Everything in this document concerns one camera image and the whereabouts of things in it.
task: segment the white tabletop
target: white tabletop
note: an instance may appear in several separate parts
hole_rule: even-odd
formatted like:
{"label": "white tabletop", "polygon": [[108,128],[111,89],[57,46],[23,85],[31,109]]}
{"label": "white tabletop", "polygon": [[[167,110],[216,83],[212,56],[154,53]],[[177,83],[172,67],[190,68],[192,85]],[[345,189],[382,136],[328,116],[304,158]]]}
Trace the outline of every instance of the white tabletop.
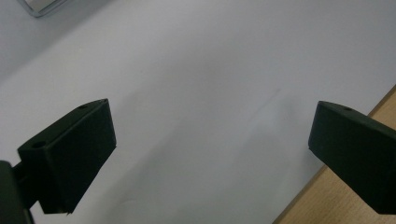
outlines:
{"label": "white tabletop", "polygon": [[396,83],[395,1],[0,1],[0,158],[108,98],[118,147],[57,223],[270,223],[317,171],[318,100]]}

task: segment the screw hole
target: screw hole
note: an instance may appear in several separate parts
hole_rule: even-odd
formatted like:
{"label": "screw hole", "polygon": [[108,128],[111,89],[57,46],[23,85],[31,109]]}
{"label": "screw hole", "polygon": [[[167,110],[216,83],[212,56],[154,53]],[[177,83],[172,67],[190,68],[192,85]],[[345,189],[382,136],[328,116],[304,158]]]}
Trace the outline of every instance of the screw hole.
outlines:
{"label": "screw hole", "polygon": [[32,145],[33,148],[39,148],[39,147],[43,147],[44,145],[46,145],[47,142],[46,141],[41,141],[41,142],[36,142]]}

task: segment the metal object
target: metal object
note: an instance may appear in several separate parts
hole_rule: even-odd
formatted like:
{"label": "metal object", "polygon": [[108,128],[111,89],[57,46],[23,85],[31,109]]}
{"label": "metal object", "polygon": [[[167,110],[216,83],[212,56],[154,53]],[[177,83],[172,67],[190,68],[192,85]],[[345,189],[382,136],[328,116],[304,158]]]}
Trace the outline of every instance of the metal object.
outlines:
{"label": "metal object", "polygon": [[379,214],[396,214],[396,131],[349,107],[319,102],[309,147]]}
{"label": "metal object", "polygon": [[65,3],[67,0],[18,0],[34,17],[42,17]]}
{"label": "metal object", "polygon": [[33,223],[28,209],[37,200],[46,214],[72,213],[115,147],[107,99],[57,120],[18,149],[21,162],[14,168],[0,162],[0,206],[12,202],[5,211],[24,220],[7,222],[2,214],[0,223]]}

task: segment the wooden floor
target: wooden floor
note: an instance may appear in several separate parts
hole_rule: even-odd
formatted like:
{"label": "wooden floor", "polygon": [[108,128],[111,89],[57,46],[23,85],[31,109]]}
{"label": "wooden floor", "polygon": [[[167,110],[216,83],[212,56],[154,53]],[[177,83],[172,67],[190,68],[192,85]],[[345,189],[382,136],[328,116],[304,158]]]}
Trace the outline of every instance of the wooden floor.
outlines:
{"label": "wooden floor", "polygon": [[[369,116],[396,130],[396,86]],[[376,213],[323,166],[274,223],[396,223],[396,216]]]}

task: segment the gray surface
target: gray surface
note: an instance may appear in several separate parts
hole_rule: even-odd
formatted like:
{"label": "gray surface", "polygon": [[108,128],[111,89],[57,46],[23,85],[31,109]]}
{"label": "gray surface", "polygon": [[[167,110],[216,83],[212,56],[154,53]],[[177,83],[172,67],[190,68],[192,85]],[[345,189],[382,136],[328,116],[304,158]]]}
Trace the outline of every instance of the gray surface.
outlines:
{"label": "gray surface", "polygon": [[270,223],[316,172],[318,100],[368,113],[396,82],[394,1],[0,2],[0,158],[110,100],[118,148],[45,223]]}

